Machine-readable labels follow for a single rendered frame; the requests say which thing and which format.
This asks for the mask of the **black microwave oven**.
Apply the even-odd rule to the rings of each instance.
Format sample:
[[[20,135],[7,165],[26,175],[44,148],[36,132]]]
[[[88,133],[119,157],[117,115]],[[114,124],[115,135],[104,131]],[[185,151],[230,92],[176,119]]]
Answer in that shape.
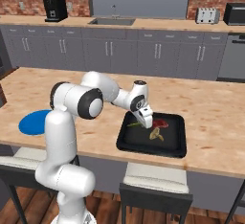
[[[245,26],[245,3],[227,3],[223,21],[230,26]]]

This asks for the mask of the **red steak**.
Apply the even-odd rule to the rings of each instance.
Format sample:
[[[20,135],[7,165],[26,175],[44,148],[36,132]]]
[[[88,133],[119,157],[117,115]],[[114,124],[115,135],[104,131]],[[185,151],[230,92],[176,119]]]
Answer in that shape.
[[[168,123],[166,121],[164,121],[163,119],[156,119],[153,121],[152,123],[152,127],[156,128],[168,128]]]

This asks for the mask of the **blue plate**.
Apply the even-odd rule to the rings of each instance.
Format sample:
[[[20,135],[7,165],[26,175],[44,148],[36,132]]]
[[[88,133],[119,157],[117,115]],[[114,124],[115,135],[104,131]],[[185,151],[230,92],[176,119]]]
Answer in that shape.
[[[44,109],[29,113],[19,122],[19,130],[26,135],[42,135],[45,130],[46,116],[50,112],[50,109]]]

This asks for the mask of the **steel tap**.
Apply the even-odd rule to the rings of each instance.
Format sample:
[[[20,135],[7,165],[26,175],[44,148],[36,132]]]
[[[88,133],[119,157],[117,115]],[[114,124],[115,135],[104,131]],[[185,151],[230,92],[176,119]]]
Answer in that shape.
[[[115,18],[115,19],[119,18],[120,15],[117,13],[117,7],[116,7],[116,5],[112,5],[111,6],[111,9],[112,9],[112,18]]]

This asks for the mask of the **grey dishwasher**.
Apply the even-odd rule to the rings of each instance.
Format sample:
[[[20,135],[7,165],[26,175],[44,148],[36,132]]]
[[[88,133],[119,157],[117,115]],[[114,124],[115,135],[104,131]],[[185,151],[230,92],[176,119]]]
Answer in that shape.
[[[245,80],[245,34],[229,34],[218,78]]]

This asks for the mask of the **black coffee machine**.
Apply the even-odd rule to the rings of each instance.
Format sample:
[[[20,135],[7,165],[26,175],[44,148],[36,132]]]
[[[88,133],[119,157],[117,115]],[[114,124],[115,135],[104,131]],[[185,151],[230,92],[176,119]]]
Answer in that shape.
[[[43,0],[46,22],[59,22],[68,17],[66,0]]]

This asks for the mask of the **steel sink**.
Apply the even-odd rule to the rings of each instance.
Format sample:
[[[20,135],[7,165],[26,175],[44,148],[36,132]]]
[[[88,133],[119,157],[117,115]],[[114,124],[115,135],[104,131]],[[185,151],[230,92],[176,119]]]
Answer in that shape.
[[[95,18],[90,21],[89,25],[115,25],[115,26],[132,26],[136,19],[133,18]]]

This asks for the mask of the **dark stool with white cushion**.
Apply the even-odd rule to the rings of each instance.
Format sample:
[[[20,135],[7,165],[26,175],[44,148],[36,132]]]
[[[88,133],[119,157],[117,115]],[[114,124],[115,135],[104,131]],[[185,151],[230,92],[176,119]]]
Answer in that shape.
[[[44,149],[29,147],[20,147],[13,156],[0,156],[0,179],[6,185],[23,224],[28,224],[28,222],[17,195],[17,187],[56,193],[56,190],[39,184],[34,177],[37,165],[45,159],[46,151]]]
[[[122,224],[126,224],[126,207],[179,215],[179,224],[185,224],[193,201],[183,169],[128,163],[119,190]]]

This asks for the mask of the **black tray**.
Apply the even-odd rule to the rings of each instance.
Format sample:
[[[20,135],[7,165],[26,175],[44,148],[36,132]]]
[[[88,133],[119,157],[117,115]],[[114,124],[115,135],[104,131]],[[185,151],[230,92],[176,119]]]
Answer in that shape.
[[[153,113],[153,121],[163,119],[168,123],[168,128],[160,128],[159,138],[150,140],[149,135],[154,129],[141,126],[127,127],[130,123],[137,123],[132,113],[124,116],[122,127],[117,139],[117,148],[124,151],[160,155],[172,158],[183,158],[187,154],[185,121],[182,116],[166,113]]]

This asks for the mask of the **grey base cupboards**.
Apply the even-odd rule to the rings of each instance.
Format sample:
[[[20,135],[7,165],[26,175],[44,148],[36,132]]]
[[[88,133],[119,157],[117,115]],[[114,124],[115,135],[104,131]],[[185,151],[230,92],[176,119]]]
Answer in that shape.
[[[167,78],[218,77],[228,35],[155,31],[3,25],[14,67]]]

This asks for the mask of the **silver toaster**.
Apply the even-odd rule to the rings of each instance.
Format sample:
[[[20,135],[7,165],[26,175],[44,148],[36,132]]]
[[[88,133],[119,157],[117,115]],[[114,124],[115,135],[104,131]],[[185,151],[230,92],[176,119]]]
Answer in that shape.
[[[220,10],[217,8],[198,8],[195,15],[196,24],[217,24]]]

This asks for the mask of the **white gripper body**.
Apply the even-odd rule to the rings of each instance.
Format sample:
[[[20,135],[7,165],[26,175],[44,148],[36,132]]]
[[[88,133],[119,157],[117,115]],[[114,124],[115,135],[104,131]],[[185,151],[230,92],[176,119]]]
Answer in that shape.
[[[150,128],[153,121],[153,111],[150,108],[142,108],[139,110],[139,121],[145,128]]]

